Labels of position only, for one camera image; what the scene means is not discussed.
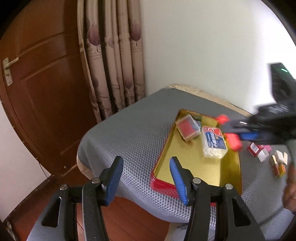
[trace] table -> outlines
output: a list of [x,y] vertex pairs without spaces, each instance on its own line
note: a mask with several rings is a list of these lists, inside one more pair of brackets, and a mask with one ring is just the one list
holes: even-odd
[[[188,109],[209,116],[226,114],[230,119],[243,115],[227,107],[177,89],[161,89],[116,113],[94,126],[83,137],[78,158],[94,176],[110,167],[114,158],[124,159],[124,169],[116,193],[150,212],[152,215],[175,223],[187,223],[190,207],[180,200],[153,191],[151,171],[158,159],[171,125],[179,109]],[[266,239],[279,238],[293,214],[284,209],[281,197],[285,178],[274,178],[268,161],[260,163],[246,151],[240,152],[243,193],[242,198],[253,213]],[[273,150],[287,152],[285,146]],[[215,208],[211,207],[210,234],[215,229]]]

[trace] blue label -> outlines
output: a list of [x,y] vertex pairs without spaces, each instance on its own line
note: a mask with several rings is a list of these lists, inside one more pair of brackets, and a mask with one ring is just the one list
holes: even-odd
[[217,134],[207,131],[205,133],[205,136],[207,138],[207,144],[211,148],[219,148],[219,149],[226,149],[224,140],[222,136],[218,136]]

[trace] door handle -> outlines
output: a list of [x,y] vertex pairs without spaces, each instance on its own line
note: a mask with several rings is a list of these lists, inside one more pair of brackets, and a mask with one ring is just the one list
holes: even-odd
[[5,75],[5,80],[6,80],[7,86],[10,86],[12,84],[12,76],[11,76],[11,72],[10,72],[9,66],[11,66],[12,64],[14,64],[18,60],[19,60],[18,57],[15,58],[14,60],[10,61],[10,62],[9,62],[8,57],[3,60],[4,75]]

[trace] human hand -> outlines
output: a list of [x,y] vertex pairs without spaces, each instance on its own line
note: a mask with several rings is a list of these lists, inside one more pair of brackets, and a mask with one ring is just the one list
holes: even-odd
[[296,169],[291,164],[288,170],[287,186],[283,196],[284,208],[296,212]]

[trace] wooden floor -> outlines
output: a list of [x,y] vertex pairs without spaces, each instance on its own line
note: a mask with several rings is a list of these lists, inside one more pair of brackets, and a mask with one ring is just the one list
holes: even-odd
[[[38,216],[60,184],[80,186],[87,181],[89,180],[80,173],[78,168],[75,168],[59,181],[48,184],[34,198],[26,202],[13,219],[10,219],[20,241],[27,240]],[[125,198],[115,197],[108,207],[102,208],[102,212],[111,241],[163,241],[168,232],[169,222],[154,217]],[[81,204],[77,204],[77,228],[79,240],[84,240]]]

